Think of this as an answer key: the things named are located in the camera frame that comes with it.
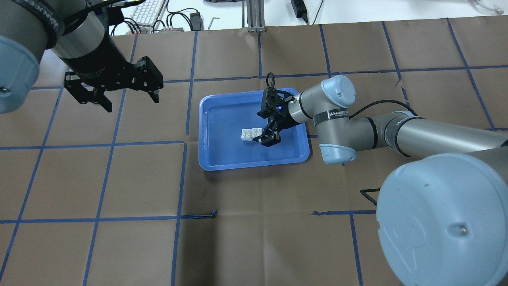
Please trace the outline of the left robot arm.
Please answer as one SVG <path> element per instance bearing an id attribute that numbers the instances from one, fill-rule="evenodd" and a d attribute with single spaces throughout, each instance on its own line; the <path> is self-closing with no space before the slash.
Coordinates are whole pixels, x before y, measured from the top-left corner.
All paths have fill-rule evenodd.
<path id="1" fill-rule="evenodd" d="M 112 112 L 106 92 L 132 89 L 159 103 L 163 74 L 147 56 L 130 63 L 109 35 L 109 7 L 116 0 L 2 0 L 1 113 L 19 109 L 52 50 L 66 65 L 63 82 L 79 103 Z"/>

